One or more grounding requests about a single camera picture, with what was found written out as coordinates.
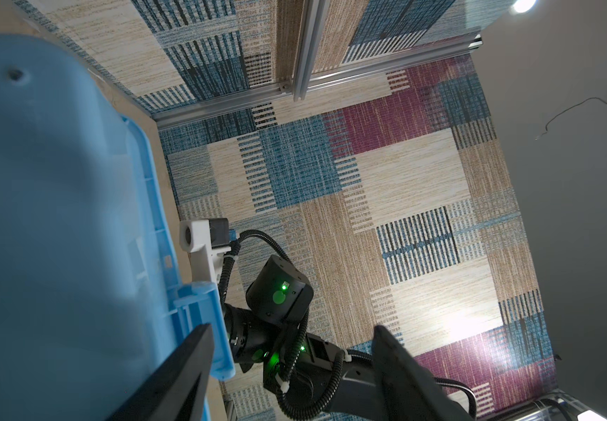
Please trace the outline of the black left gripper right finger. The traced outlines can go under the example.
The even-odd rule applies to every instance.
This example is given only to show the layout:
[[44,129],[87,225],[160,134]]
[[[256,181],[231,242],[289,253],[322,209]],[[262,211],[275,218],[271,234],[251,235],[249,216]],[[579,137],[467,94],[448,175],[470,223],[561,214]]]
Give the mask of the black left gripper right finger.
[[375,326],[372,343],[382,420],[471,420],[384,326]]

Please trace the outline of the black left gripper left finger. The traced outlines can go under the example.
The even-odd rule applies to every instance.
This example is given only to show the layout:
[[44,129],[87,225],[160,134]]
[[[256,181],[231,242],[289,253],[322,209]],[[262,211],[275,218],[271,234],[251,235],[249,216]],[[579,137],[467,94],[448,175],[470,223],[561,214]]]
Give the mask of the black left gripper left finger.
[[202,420],[214,340],[200,325],[127,399],[110,420]]

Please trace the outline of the light blue plastic tool box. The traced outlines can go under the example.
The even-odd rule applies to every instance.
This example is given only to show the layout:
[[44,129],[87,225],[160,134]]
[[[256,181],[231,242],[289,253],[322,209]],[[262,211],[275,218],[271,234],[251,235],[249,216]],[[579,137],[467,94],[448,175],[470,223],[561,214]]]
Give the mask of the light blue plastic tool box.
[[205,324],[229,379],[217,283],[192,281],[147,135],[69,53],[0,34],[0,420],[110,420]]

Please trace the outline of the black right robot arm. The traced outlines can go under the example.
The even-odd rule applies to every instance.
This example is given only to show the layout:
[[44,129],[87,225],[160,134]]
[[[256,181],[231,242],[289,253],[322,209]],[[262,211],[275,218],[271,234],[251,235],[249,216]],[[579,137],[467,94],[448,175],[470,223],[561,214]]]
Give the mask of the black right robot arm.
[[327,413],[380,417],[372,358],[309,333],[309,279],[273,254],[245,293],[247,308],[223,306],[231,355],[247,372],[262,366],[262,385],[293,420]]

